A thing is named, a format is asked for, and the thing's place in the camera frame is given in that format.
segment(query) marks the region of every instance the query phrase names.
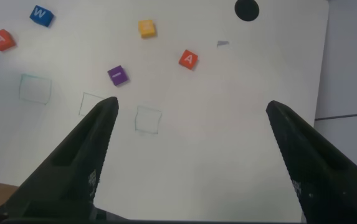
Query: toy block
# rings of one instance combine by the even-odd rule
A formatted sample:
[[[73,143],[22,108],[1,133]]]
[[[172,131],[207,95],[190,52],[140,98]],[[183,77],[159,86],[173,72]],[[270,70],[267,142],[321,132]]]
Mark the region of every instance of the toy block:
[[[35,6],[34,10],[30,15],[30,19],[32,19],[35,23],[43,25],[45,27],[49,27],[54,15],[48,9],[44,9],[40,6]]]
[[[115,84],[115,86],[118,86],[128,81],[127,74],[124,72],[124,69],[121,67],[121,65],[109,70],[108,74],[113,84]]]
[[[179,64],[192,70],[195,66],[198,56],[188,50],[185,50],[181,59],[179,59]]]
[[[4,51],[15,46],[15,41],[8,31],[2,29],[0,30],[0,51]]]
[[[156,35],[155,25],[152,20],[144,20],[138,22],[138,29],[142,38],[149,38]]]

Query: yellow block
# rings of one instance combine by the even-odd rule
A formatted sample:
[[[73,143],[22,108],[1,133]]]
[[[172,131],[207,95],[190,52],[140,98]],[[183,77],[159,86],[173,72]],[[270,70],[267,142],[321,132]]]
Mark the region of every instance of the yellow block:
[[[149,38],[156,35],[155,25],[152,20],[145,20],[138,22],[138,29],[140,30],[142,38]]]

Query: gray wall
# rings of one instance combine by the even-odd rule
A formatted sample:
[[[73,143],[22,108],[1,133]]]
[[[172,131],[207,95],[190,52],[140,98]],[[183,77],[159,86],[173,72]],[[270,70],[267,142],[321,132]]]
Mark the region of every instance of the gray wall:
[[[329,1],[316,118],[357,113],[357,0]]]
[[[316,118],[357,113],[357,0],[331,0]],[[357,117],[316,121],[357,164]]]

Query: drawn square outline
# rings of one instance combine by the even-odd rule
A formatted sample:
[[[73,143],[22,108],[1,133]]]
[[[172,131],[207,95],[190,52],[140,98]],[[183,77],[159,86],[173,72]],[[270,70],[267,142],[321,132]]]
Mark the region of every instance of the drawn square outline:
[[[22,88],[22,83],[23,83],[23,80],[25,78],[38,78],[38,79],[41,79],[41,80],[47,80],[49,81],[49,96],[48,96],[48,99],[46,102],[40,102],[40,101],[36,101],[36,100],[28,100],[28,99],[25,99],[25,98],[22,98],[21,97],[21,88]],[[42,103],[43,105],[46,105],[50,98],[51,98],[51,92],[52,92],[52,80],[50,78],[44,78],[44,77],[37,77],[37,76],[34,76],[34,75],[28,75],[28,74],[22,74],[21,75],[21,82],[19,84],[19,99],[20,100],[23,100],[23,101],[29,101],[29,102],[35,102],[35,103]]]
[[[154,112],[154,113],[159,113],[159,115],[158,115],[159,119],[158,119],[158,122],[156,124],[156,131],[155,132],[147,131],[145,129],[138,128],[137,118],[138,118],[138,114],[140,113],[140,108],[143,108],[145,110],[148,110],[148,111],[151,111],[151,112]],[[161,115],[162,115],[162,112],[160,110],[155,110],[155,109],[152,109],[152,108],[149,108],[149,107],[146,107],[146,106],[137,106],[135,120],[134,120],[134,122],[135,122],[135,131],[141,131],[141,132],[150,133],[150,134],[159,134],[159,123],[160,123]]]
[[[84,102],[84,97],[85,97],[85,95],[94,96],[94,97],[97,97],[97,98],[99,98],[99,99],[101,99],[101,100],[104,100],[104,99],[105,99],[105,98],[102,98],[102,97],[100,97],[100,96],[95,96],[94,94],[91,94],[91,93],[83,92],[83,98],[81,99],[81,105],[80,105],[80,110],[79,110],[79,115],[80,115],[80,116],[85,116],[85,115],[87,115],[87,114],[81,114],[81,110],[82,110],[82,107],[83,107],[83,102]]]

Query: blue letter block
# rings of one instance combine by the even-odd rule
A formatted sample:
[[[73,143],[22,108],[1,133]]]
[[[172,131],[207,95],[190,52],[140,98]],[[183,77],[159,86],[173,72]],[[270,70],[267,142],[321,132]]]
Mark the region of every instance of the blue letter block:
[[[30,19],[32,19],[35,23],[46,27],[49,27],[52,18],[54,18],[52,12],[40,6],[35,6],[33,12],[30,15]]]

